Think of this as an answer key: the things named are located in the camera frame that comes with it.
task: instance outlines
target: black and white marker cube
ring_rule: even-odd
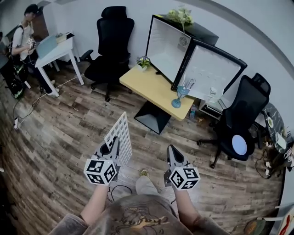
[[[84,174],[91,184],[109,185],[117,171],[113,161],[102,159],[87,159]]]
[[[178,190],[188,190],[194,188],[200,181],[200,175],[196,167],[176,167],[169,179]]]

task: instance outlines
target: small flower pot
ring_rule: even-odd
[[[141,65],[137,64],[137,68],[138,68],[140,71],[144,72],[144,71],[147,69],[147,66],[145,66],[144,68],[142,68]]]

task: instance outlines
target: wooden floor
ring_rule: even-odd
[[[86,63],[80,63],[84,71]],[[49,77],[57,84],[75,76],[71,66],[61,66],[60,72],[49,68]],[[118,183],[135,192],[139,171],[147,168],[150,178],[160,193],[169,201],[172,189],[164,187],[167,170],[166,148],[169,144],[182,149],[198,167],[201,181],[190,191],[194,206],[204,216],[211,216],[232,234],[243,234],[246,223],[265,216],[278,204],[282,177],[261,178],[254,168],[262,151],[256,149],[246,162],[226,160],[224,154],[214,170],[209,167],[216,148],[196,140],[212,138],[210,118],[187,118],[182,122],[170,119],[161,135],[152,132],[133,117],[145,100],[127,89],[112,92],[111,101],[104,101],[103,87],[92,91],[88,79],[81,86],[77,79],[61,87],[58,98],[45,96],[21,125],[12,130],[12,108],[16,100],[8,89],[0,86],[0,140],[4,143],[3,173],[12,207],[18,221],[13,221],[19,234],[47,234],[66,213],[79,214],[89,200],[94,186],[83,175],[85,161],[112,125],[126,111],[129,121],[133,156],[121,169]],[[24,116],[32,102],[40,96],[37,83],[29,79],[31,90],[26,90],[14,116]],[[116,188],[114,198],[129,195],[122,187]]]

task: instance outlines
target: chair base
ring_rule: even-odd
[[[213,145],[218,146],[216,154],[215,154],[215,160],[212,164],[209,165],[210,168],[214,169],[217,161],[219,160],[220,154],[221,154],[221,147],[217,144],[217,140],[198,140],[196,143],[198,146],[200,146],[202,143],[211,143]]]
[[[100,83],[98,82],[94,82],[91,84],[91,89],[95,90],[96,86],[99,85]],[[110,97],[109,97],[109,93],[111,90],[112,86],[110,84],[107,84],[107,89],[106,89],[106,94],[105,94],[105,101],[109,102],[110,101]],[[131,89],[128,89],[129,94],[132,94],[133,91]]]

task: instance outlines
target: yellow wooden desk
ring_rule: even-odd
[[[171,84],[162,75],[156,75],[156,70],[150,66],[142,72],[135,66],[120,79],[120,83],[132,89],[146,100],[135,119],[151,130],[160,134],[170,119],[170,116],[183,120],[188,113],[194,99],[184,97],[181,99],[181,107],[174,108],[171,105],[173,99],[177,99]]]

